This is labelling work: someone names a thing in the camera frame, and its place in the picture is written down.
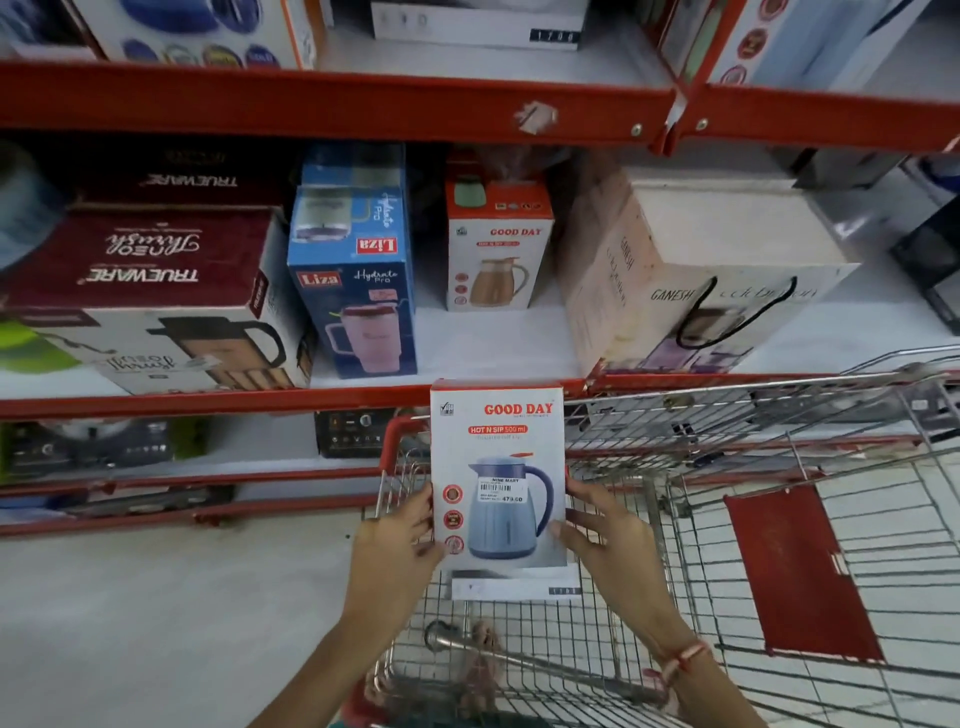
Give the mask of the person's left hand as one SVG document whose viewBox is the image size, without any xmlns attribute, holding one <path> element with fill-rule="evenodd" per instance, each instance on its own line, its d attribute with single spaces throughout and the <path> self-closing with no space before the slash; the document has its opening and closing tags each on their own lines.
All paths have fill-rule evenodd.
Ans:
<svg viewBox="0 0 960 728">
<path fill-rule="evenodd" d="M 433 531 L 430 483 L 387 515 L 362 521 L 353 540 L 342 615 L 372 613 L 390 621 L 404 617 L 400 634 L 442 562 L 425 560 L 425 542 Z"/>
</svg>

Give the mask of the white box with blue jug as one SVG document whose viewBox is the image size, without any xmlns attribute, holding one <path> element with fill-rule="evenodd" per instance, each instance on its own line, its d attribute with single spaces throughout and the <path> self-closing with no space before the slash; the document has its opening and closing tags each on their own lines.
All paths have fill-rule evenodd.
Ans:
<svg viewBox="0 0 960 728">
<path fill-rule="evenodd" d="M 558 384 L 434 383 L 429 476 L 442 573 L 511 577 L 568 563 L 549 531 L 567 508 L 564 407 Z"/>
</svg>

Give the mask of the person's right forearm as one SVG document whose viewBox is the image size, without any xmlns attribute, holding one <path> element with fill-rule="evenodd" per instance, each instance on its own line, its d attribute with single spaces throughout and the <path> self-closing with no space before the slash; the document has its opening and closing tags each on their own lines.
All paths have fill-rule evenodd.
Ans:
<svg viewBox="0 0 960 728">
<path fill-rule="evenodd" d="M 641 635 L 659 670 L 677 651 L 701 640 L 685 623 L 678 626 L 679 629 Z M 678 698 L 678 705 L 693 728 L 770 728 L 713 654 L 695 658 L 689 671 L 678 674 L 666 689 Z"/>
</svg>

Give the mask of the flat white box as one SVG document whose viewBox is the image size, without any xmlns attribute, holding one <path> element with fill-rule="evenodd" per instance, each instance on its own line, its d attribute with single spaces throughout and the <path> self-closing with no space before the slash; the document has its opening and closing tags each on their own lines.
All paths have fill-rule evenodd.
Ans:
<svg viewBox="0 0 960 728">
<path fill-rule="evenodd" d="M 573 601 L 584 593 L 579 566 L 478 568 L 451 571 L 451 601 Z"/>
</svg>

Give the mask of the red thread wristband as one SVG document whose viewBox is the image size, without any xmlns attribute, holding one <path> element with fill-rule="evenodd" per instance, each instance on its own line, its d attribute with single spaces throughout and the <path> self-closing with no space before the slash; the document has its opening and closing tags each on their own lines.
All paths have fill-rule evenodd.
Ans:
<svg viewBox="0 0 960 728">
<path fill-rule="evenodd" d="M 702 654 L 712 655 L 713 648 L 708 642 L 700 638 L 678 650 L 660 665 L 659 678 L 661 683 L 666 688 L 671 688 L 679 674 L 689 672 L 692 661 Z"/>
</svg>

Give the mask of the red cart seat flap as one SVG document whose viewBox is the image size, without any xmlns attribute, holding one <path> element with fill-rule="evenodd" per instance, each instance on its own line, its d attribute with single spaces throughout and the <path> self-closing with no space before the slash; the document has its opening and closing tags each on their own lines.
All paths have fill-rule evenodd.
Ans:
<svg viewBox="0 0 960 728">
<path fill-rule="evenodd" d="M 814 485 L 726 495 L 724 504 L 766 654 L 885 662 Z"/>
</svg>

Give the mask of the blue box with pink mug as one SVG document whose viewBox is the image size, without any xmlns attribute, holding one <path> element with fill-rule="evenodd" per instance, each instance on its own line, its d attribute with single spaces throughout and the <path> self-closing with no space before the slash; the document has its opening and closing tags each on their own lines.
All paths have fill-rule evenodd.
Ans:
<svg viewBox="0 0 960 728">
<path fill-rule="evenodd" d="M 287 267 L 339 378 L 417 373 L 414 267 L 402 186 L 301 185 Z"/>
</svg>

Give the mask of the large white appliance box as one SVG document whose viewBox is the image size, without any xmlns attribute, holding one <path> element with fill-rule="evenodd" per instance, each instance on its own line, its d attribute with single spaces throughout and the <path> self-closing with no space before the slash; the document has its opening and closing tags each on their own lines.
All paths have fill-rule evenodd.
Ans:
<svg viewBox="0 0 960 728">
<path fill-rule="evenodd" d="M 795 191 L 581 174 L 556 252 L 580 376 L 722 374 L 859 262 Z"/>
</svg>

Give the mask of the white orange box copper jug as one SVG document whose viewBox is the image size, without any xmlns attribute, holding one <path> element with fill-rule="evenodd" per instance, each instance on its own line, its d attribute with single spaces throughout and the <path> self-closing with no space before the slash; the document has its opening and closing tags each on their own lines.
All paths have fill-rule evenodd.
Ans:
<svg viewBox="0 0 960 728">
<path fill-rule="evenodd" d="M 526 310 L 555 222 L 545 179 L 452 171 L 445 203 L 447 310 Z"/>
</svg>

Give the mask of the dark green appliance box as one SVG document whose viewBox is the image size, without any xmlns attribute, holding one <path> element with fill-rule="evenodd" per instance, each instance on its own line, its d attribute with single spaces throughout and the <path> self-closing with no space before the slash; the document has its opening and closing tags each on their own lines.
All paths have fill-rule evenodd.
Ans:
<svg viewBox="0 0 960 728">
<path fill-rule="evenodd" d="M 73 418 L 0 422 L 0 484 L 192 459 L 212 418 Z"/>
</svg>

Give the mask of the torn tape piece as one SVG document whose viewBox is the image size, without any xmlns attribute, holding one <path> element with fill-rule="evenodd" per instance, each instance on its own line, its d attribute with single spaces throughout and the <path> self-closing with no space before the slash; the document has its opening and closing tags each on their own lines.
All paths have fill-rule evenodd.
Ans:
<svg viewBox="0 0 960 728">
<path fill-rule="evenodd" d="M 524 103 L 513 114 L 514 125 L 523 135 L 542 137 L 551 133 L 559 122 L 558 109 L 545 102 L 531 101 Z"/>
</svg>

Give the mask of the green and white box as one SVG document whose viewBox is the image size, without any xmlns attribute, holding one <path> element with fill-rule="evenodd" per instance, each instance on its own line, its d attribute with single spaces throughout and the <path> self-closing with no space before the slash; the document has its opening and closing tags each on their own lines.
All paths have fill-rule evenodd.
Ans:
<svg viewBox="0 0 960 728">
<path fill-rule="evenodd" d="M 72 355 L 50 344 L 27 326 L 0 317 L 0 371 L 44 375 L 81 366 Z"/>
</svg>

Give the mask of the white box with black label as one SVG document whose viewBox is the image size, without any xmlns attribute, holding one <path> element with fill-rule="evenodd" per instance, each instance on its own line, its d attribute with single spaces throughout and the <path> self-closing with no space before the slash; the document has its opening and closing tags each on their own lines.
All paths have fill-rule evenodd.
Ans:
<svg viewBox="0 0 960 728">
<path fill-rule="evenodd" d="M 592 0 L 370 0 L 378 41 L 576 51 Z"/>
</svg>

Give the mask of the pale blue round container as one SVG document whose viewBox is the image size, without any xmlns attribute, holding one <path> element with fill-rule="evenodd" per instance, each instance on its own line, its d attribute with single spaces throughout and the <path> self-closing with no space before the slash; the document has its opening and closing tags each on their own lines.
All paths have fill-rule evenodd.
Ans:
<svg viewBox="0 0 960 728">
<path fill-rule="evenodd" d="M 67 204 L 29 151 L 0 139 L 0 273 L 42 245 Z"/>
</svg>

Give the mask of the box with blue bowls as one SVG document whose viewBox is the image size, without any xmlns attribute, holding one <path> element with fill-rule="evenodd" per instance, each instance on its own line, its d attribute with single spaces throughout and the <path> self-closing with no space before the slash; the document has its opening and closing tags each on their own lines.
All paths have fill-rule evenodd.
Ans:
<svg viewBox="0 0 960 728">
<path fill-rule="evenodd" d="M 66 0 L 113 62 L 312 70 L 328 0 Z"/>
</svg>

